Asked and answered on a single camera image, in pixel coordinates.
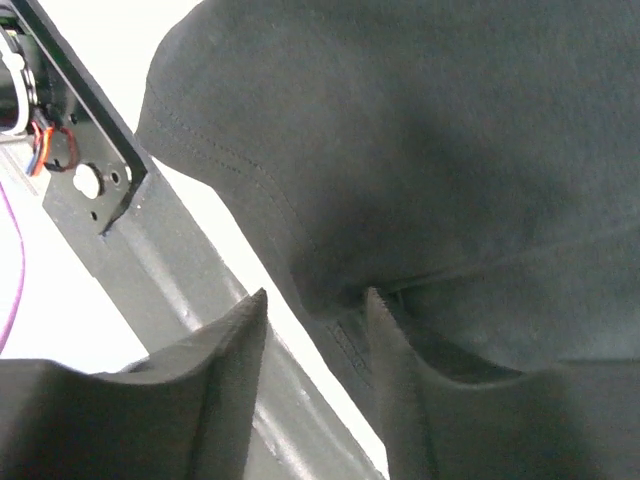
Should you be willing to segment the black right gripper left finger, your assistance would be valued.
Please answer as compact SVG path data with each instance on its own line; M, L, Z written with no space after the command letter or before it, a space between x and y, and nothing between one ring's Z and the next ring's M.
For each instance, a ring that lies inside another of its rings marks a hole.
M1 364L5 479L240 479L267 330L264 291L133 368Z

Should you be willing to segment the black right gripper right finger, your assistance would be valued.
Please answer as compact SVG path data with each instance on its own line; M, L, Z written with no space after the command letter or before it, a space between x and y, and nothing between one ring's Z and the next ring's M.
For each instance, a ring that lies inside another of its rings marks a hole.
M380 435L394 479L635 479L639 365L563 362L524 373L431 333L366 297Z

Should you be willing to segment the black floral print t-shirt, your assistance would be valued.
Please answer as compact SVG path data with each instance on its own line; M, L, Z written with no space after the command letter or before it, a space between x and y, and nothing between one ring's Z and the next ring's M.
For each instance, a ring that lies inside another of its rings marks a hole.
M514 370L639 356L635 1L204 1L137 129L372 400L367 289Z

